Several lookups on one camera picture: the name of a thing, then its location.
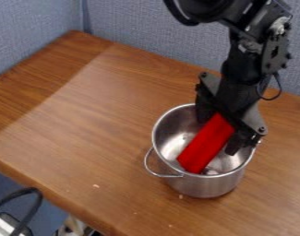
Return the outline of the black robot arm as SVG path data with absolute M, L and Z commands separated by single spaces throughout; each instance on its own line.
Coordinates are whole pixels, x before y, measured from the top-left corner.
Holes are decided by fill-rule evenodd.
M 224 149 L 235 155 L 258 144 L 268 128 L 259 101 L 279 71 L 292 59 L 290 32 L 292 9 L 284 0 L 164 0 L 183 25 L 195 27 L 217 22 L 230 28 L 230 55 L 222 78 L 201 74 L 197 84 L 197 120 L 208 122 L 222 114 L 234 126 Z

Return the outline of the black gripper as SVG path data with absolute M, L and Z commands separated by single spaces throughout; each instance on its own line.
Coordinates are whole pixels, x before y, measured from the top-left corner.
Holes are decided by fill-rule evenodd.
M 219 112 L 234 128 L 226 153 L 234 156 L 242 148 L 255 147 L 268 134 L 259 101 L 268 86 L 268 76 L 255 62 L 227 60 L 222 78 L 201 73 L 197 84 L 197 121 L 205 124 Z

